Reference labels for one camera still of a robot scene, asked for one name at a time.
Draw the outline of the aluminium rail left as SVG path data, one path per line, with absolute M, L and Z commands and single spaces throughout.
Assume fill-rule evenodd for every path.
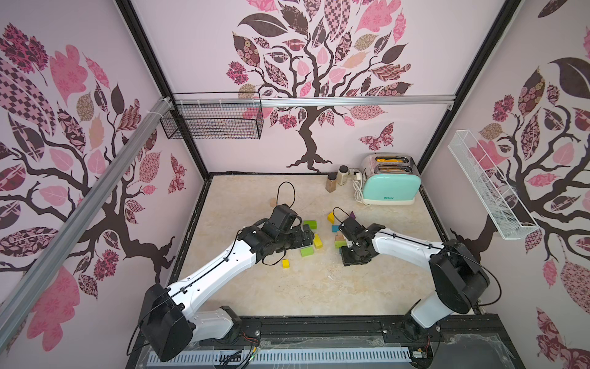
M 144 143 L 157 128 L 159 119 L 173 107 L 170 97 L 160 98 L 144 116 L 144 121 L 121 148 L 104 174 L 93 185 L 80 206 L 52 238 L 47 249 L 1 306 L 1 350 L 4 351 L 18 328 L 27 318 L 32 307 L 51 282 L 53 276 L 72 252 L 83 233 L 88 229 L 115 186 L 121 181 L 129 165 L 137 156 Z

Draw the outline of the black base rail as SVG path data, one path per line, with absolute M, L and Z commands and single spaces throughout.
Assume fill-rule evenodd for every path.
M 270 339 L 378 337 L 389 343 L 418 344 L 427 339 L 448 340 L 455 335 L 509 336 L 497 315 L 451 315 L 431 328 L 412 323 L 409 316 L 242 316 L 231 314 L 227 333 L 207 333 L 190 321 L 180 320 L 173 328 L 143 327 L 141 334 L 153 349 L 164 347 L 184 349 L 190 344 L 221 347 L 250 344 Z

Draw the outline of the aluminium rail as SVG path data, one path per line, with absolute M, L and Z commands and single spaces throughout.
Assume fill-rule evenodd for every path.
M 121 148 L 104 174 L 93 185 L 80 206 L 52 238 L 47 249 L 1 306 L 1 350 L 4 351 L 18 328 L 27 318 L 32 307 L 51 282 L 53 276 L 72 252 L 83 233 L 88 229 L 115 186 L 121 181 L 129 165 L 137 156 L 144 143 L 157 128 L 159 119 L 173 107 L 170 97 L 160 98 L 144 116 L 144 121 Z
M 361 97 L 311 97 L 311 98 L 175 98 L 179 105 L 233 105 L 255 104 L 263 108 L 313 107 L 313 106 L 366 106 L 366 105 L 453 105 L 454 95 L 401 95 Z

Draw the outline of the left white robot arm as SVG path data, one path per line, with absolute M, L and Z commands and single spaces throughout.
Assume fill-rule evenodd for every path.
M 313 246 L 315 234 L 307 224 L 276 234 L 262 224 L 237 231 L 228 249 L 187 278 L 167 287 L 154 284 L 146 291 L 138 328 L 160 361 L 177 357 L 192 342 L 221 340 L 239 324 L 228 307 L 198 311 L 229 281 L 276 251 Z

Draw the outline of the mint green toaster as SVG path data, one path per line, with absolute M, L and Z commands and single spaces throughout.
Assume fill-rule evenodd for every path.
M 411 205 L 422 181 L 413 159 L 401 154 L 373 154 L 362 161 L 362 202 L 368 205 Z

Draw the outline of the brown spice jar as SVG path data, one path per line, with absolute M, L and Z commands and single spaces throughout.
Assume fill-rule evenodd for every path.
M 337 173 L 332 172 L 327 175 L 327 181 L 325 189 L 327 192 L 332 193 L 336 191 L 337 187 Z

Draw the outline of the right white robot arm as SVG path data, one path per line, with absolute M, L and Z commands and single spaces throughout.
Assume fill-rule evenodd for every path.
M 353 219 L 339 226 L 347 244 L 340 248 L 345 266 L 368 264 L 389 255 L 431 273 L 434 292 L 419 300 L 402 320 L 406 336 L 420 338 L 440 320 L 465 315 L 490 286 L 490 277 L 459 241 L 425 241 L 396 233 L 381 224 L 364 227 Z

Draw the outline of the aluminium rail back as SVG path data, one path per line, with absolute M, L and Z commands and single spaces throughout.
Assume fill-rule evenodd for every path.
M 366 105 L 453 105 L 454 95 L 401 95 L 361 97 L 311 97 L 311 98 L 175 98 L 179 105 L 233 105 L 255 104 L 263 108 L 313 107 L 313 106 L 366 106 Z

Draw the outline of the yellow rectangular block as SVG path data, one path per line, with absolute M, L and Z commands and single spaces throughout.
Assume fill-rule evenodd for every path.
M 324 247 L 324 243 L 322 242 L 321 237 L 318 234 L 314 235 L 313 246 L 315 247 L 315 249 L 322 249 L 322 247 Z

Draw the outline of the pale spice jar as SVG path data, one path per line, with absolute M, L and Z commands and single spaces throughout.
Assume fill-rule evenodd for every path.
M 346 165 L 341 165 L 336 174 L 336 183 L 339 186 L 345 185 L 347 183 L 348 175 L 349 168 Z

